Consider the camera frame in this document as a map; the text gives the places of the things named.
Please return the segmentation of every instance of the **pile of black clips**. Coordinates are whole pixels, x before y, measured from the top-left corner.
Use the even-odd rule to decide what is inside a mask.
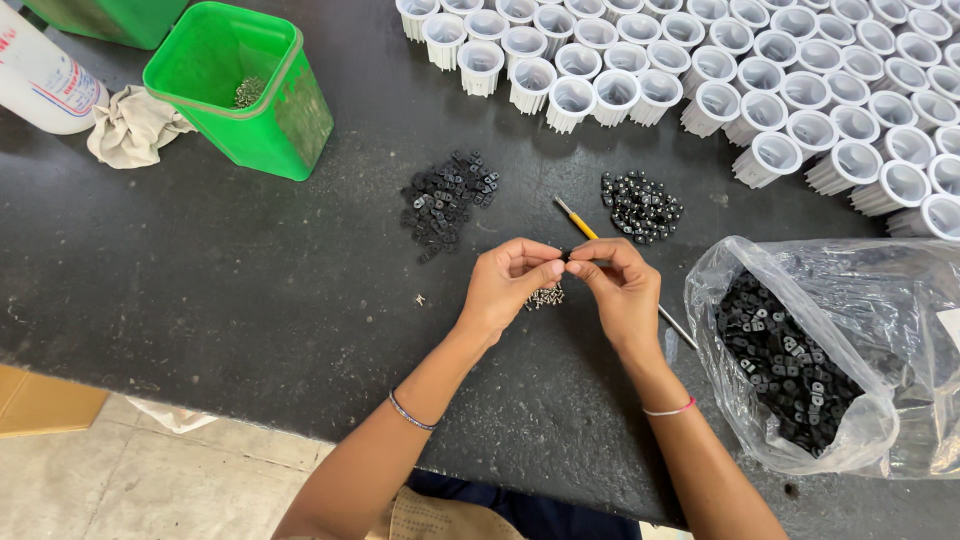
[[[454,152],[452,160],[414,175],[400,194],[411,206],[400,223],[414,230],[412,238],[426,248],[417,262],[425,264],[440,252],[460,253],[461,230],[469,222],[469,206],[486,209],[499,188],[500,174],[484,165],[480,151]]]
[[[662,182],[643,177],[643,172],[630,171],[626,176],[603,173],[600,193],[603,204],[612,207],[610,219],[637,244],[650,245],[666,240],[677,230],[684,205],[663,190]]]
[[[863,389],[749,271],[733,280],[713,313],[756,396],[780,420],[780,436],[820,457]]]

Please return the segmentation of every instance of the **dark table surface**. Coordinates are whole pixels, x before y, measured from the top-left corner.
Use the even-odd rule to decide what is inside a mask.
[[[799,175],[759,190],[735,181],[739,150],[683,132],[682,106],[654,128],[587,120],[557,135],[543,114],[518,113],[505,81],[490,99],[468,97],[459,73],[404,38],[393,2],[233,3],[303,30],[337,122],[313,176],[236,167],[198,134],[157,165],[114,170],[87,134],[48,135],[0,110],[3,363],[336,442],[448,331],[476,254],[520,235],[583,241],[554,195],[615,234],[603,171],[644,170],[686,206],[673,239],[642,250],[682,321],[686,269],[726,235],[882,235]],[[151,52],[46,34],[110,90],[142,84]],[[466,227],[463,253],[418,266],[397,191],[458,148],[482,150],[502,190]],[[522,311],[473,370],[420,466],[682,526],[594,302],[567,281],[561,307]],[[674,366],[792,537],[955,537],[960,483],[770,473],[743,454],[683,342]]]

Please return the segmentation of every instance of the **blue bangle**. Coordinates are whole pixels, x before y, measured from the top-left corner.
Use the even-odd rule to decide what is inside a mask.
[[[399,412],[400,415],[403,416],[403,418],[406,418],[408,422],[410,422],[414,426],[417,426],[421,430],[432,431],[437,428],[436,424],[434,424],[433,426],[427,426],[426,424],[418,422],[413,416],[410,416],[410,413],[403,410],[403,407],[396,402],[396,397],[394,397],[394,390],[396,390],[396,388],[390,389],[390,403],[394,404],[394,408],[396,409],[396,412]]]

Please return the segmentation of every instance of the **hand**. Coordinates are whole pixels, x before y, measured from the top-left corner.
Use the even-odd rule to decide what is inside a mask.
[[[610,266],[597,266],[593,260],[607,261]],[[660,350],[660,273],[643,260],[629,240],[591,240],[573,250],[566,271],[593,291],[604,332],[621,358]]]
[[[477,258],[459,329],[484,332],[488,346],[500,339],[527,298],[557,284],[564,272],[561,251],[514,238]]]

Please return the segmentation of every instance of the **forearm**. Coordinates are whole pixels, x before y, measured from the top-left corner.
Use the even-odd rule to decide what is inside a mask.
[[[647,410],[677,410],[690,401],[659,346],[621,355]],[[649,416],[677,497],[698,540],[786,538],[770,507],[743,475],[696,406]]]
[[[418,421],[436,424],[485,351],[485,336],[454,329],[396,389],[397,402]],[[343,540],[363,538],[409,476],[429,436],[389,400],[380,404],[310,475],[274,538],[318,531]]]

